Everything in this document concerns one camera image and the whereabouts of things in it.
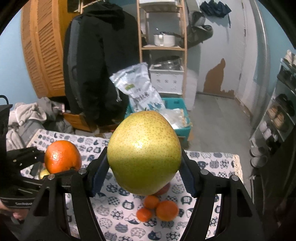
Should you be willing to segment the left hand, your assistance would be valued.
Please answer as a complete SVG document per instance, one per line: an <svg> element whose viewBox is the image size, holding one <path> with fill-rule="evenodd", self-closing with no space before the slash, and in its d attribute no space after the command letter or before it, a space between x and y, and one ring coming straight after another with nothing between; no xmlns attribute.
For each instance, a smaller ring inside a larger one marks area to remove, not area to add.
<svg viewBox="0 0 296 241"><path fill-rule="evenodd" d="M28 209L8 208L1 201L0 201L0 210L1 210L1 214L7 215L7 216L13 216L17 220L24 220L27 217L27 214L29 213Z"/></svg>

